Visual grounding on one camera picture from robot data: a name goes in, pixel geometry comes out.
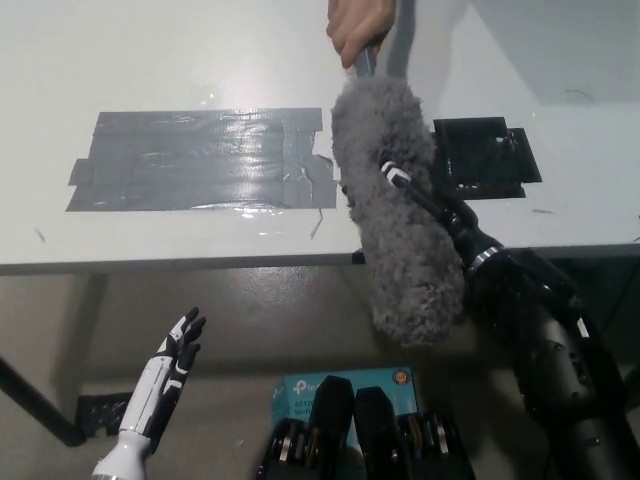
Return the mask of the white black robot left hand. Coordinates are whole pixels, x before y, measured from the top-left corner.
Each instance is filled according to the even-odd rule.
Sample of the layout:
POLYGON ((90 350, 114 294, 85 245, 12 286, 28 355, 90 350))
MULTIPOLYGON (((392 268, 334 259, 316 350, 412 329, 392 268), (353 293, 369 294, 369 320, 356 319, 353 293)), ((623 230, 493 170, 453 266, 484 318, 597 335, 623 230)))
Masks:
POLYGON ((183 315, 149 358, 136 384, 120 423, 120 431, 131 431, 150 440, 153 454, 175 410, 194 364, 206 318, 197 307, 183 315))

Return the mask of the person's bare hand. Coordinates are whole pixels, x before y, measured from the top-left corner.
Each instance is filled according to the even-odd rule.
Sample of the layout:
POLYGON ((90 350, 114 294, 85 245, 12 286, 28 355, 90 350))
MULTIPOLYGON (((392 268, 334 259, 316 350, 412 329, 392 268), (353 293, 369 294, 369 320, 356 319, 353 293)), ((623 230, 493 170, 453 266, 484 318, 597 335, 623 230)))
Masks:
POLYGON ((395 0, 329 0, 326 33, 342 67, 354 66, 359 53, 370 48, 377 56, 396 18, 395 0))

